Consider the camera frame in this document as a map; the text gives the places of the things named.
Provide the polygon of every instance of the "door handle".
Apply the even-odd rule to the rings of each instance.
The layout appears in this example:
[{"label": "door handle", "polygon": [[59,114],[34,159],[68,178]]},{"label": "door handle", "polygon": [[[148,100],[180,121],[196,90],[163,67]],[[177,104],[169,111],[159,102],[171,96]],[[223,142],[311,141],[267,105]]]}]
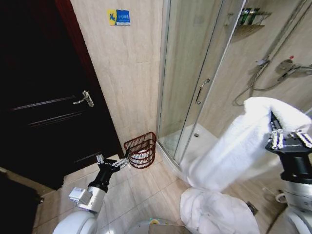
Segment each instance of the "door handle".
[{"label": "door handle", "polygon": [[201,101],[198,101],[199,95],[200,95],[200,93],[201,93],[202,88],[205,86],[206,83],[209,83],[209,81],[210,81],[210,79],[206,79],[206,80],[202,83],[202,85],[200,86],[199,91],[198,91],[198,94],[197,94],[197,98],[196,98],[196,101],[195,101],[195,103],[196,103],[197,105],[200,105],[200,104],[201,104]]},{"label": "door handle", "polygon": [[81,99],[81,100],[79,100],[79,101],[74,101],[73,104],[76,105],[76,104],[82,103],[83,101],[87,101],[88,105],[89,105],[90,107],[93,107],[93,106],[94,106],[94,103],[93,103],[93,101],[92,101],[92,99],[91,99],[91,97],[90,97],[89,92],[84,90],[84,91],[82,92],[82,94],[83,94],[83,99]]}]

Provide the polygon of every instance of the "towel fold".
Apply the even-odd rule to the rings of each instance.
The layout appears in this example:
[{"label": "towel fold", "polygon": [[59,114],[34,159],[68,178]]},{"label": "towel fold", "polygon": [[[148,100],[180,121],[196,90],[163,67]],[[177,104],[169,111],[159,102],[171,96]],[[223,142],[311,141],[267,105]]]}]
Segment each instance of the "towel fold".
[{"label": "towel fold", "polygon": [[[259,161],[266,154],[271,112],[278,118],[284,134],[299,128],[307,131],[311,125],[308,116],[273,98],[251,97],[244,106],[245,114],[233,121],[216,145],[184,169],[185,178],[193,187],[222,191]],[[269,157],[265,160],[263,168],[257,168],[257,174],[274,166]]]},{"label": "towel fold", "polygon": [[259,234],[258,224],[240,199],[189,188],[181,195],[181,220],[192,233]]}]

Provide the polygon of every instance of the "sign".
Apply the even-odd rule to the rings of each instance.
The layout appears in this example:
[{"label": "sign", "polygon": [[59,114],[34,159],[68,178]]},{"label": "sign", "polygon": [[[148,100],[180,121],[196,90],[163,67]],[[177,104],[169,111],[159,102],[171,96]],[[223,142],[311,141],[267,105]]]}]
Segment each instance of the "sign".
[{"label": "sign", "polygon": [[130,15],[127,10],[108,9],[107,15],[110,26],[130,25]]}]

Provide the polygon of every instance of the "basket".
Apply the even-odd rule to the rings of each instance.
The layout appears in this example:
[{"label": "basket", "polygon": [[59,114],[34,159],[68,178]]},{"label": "basket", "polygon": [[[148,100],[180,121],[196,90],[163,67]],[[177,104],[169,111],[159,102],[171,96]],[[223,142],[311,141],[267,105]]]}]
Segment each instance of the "basket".
[{"label": "basket", "polygon": [[153,132],[129,140],[123,146],[129,152],[128,160],[133,167],[143,169],[154,162],[156,135]]}]

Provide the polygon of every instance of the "tile floor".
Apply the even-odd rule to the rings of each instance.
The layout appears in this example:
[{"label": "tile floor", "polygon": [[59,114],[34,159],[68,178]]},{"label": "tile floor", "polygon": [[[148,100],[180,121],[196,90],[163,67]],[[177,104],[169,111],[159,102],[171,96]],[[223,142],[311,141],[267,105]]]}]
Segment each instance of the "tile floor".
[{"label": "tile floor", "polygon": [[[50,234],[68,214],[79,210],[68,198],[73,187],[86,188],[98,174],[91,165],[64,179],[64,186],[44,195],[38,206],[33,234]],[[164,218],[181,224],[180,196],[188,188],[173,175],[156,154],[146,169],[127,166],[114,173],[98,216],[98,234],[123,234],[137,222],[148,218]]]}]

